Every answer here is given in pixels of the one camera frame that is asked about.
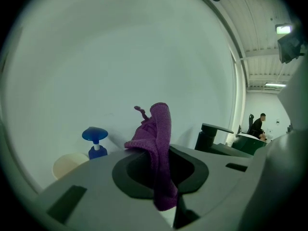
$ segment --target ceiling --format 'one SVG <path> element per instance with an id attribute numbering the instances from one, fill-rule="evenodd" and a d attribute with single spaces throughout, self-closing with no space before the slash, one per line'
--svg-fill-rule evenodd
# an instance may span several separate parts
<path id="1" fill-rule="evenodd" d="M 285 4 L 280 0 L 220 0 L 243 45 L 247 91 L 278 93 L 280 88 L 266 83 L 286 84 L 303 57 L 288 64 L 279 60 L 276 24 L 291 23 Z"/>

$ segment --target gray machine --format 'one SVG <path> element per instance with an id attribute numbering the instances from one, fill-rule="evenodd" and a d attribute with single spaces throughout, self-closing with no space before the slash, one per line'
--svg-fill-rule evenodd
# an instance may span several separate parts
<path id="1" fill-rule="evenodd" d="M 171 178 L 179 190 L 174 229 L 261 229 L 294 194 L 308 162 L 308 100 L 298 92 L 308 90 L 305 64 L 279 94 L 294 129 L 254 156 L 170 145 Z M 299 113 L 305 115 L 298 119 Z M 32 211 L 55 230 L 171 230 L 153 204 L 148 169 L 140 149 L 88 161 L 41 193 Z"/>

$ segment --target white wall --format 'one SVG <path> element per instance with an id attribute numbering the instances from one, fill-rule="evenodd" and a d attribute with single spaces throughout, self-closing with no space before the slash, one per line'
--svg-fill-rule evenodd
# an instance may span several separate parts
<path id="1" fill-rule="evenodd" d="M 228 134 L 227 137 L 227 144 L 231 145 L 235 139 L 235 135 L 239 129 L 239 126 L 243 122 L 244 117 L 244 107 L 245 107 L 245 100 L 246 100 L 246 84 L 245 84 L 245 76 L 244 71 L 241 65 L 241 62 L 235 64 L 236 70 L 236 104 L 234 110 L 234 118 L 233 118 L 233 125 L 232 131 L 234 134 Z"/>
<path id="2" fill-rule="evenodd" d="M 12 187 L 14 193 L 18 198 L 21 196 L 27 200 L 34 201 L 37 197 L 37 193 L 31 188 L 29 183 L 26 181 L 26 176 L 22 174 L 16 161 L 12 157 L 12 154 L 7 146 L 3 125 L 0 121 L 0 163 L 1 170 L 8 177 L 7 181 Z"/>
<path id="3" fill-rule="evenodd" d="M 242 132 L 247 132 L 249 127 L 248 118 L 250 114 L 255 116 L 254 121 L 260 118 L 260 114 L 266 114 L 266 121 L 262 123 L 262 129 L 267 133 L 272 130 L 273 139 L 284 135 L 290 125 L 290 119 L 280 103 L 276 94 L 247 93 Z"/>
<path id="4" fill-rule="evenodd" d="M 233 66 L 214 13 L 201 0 L 37 0 L 3 73 L 11 147 L 34 185 L 60 156 L 87 153 L 88 126 L 123 150 L 142 117 L 166 102 L 172 143 L 194 148 L 203 122 L 231 128 Z M 219 132 L 215 143 L 223 143 Z"/>

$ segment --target purple cloth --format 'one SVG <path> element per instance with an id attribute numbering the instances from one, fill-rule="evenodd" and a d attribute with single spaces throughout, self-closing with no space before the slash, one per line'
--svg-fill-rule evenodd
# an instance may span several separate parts
<path id="1" fill-rule="evenodd" d="M 178 189 L 171 180 L 169 168 L 169 144 L 171 138 L 171 116 L 165 103 L 156 103 L 150 108 L 152 117 L 140 111 L 144 121 L 137 128 L 131 141 L 125 148 L 143 148 L 150 153 L 151 169 L 154 174 L 154 204 L 158 210 L 169 210 L 177 205 Z"/>

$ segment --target black hole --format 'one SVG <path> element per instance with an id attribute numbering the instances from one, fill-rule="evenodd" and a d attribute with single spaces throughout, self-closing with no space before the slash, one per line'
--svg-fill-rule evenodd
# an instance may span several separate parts
<path id="1" fill-rule="evenodd" d="M 153 189 L 154 178 L 151 174 L 151 158 L 148 152 L 130 162 L 127 174 L 136 182 Z"/>
<path id="2" fill-rule="evenodd" d="M 233 163 L 227 164 L 226 167 L 233 168 L 233 169 L 241 171 L 241 172 L 245 172 L 247 170 L 247 166 L 243 166 L 243 165 L 239 165 L 239 164 L 233 164 Z"/>
<path id="3" fill-rule="evenodd" d="M 194 172 L 194 166 L 191 162 L 171 150 L 169 150 L 169 162 L 171 179 L 176 187 Z"/>

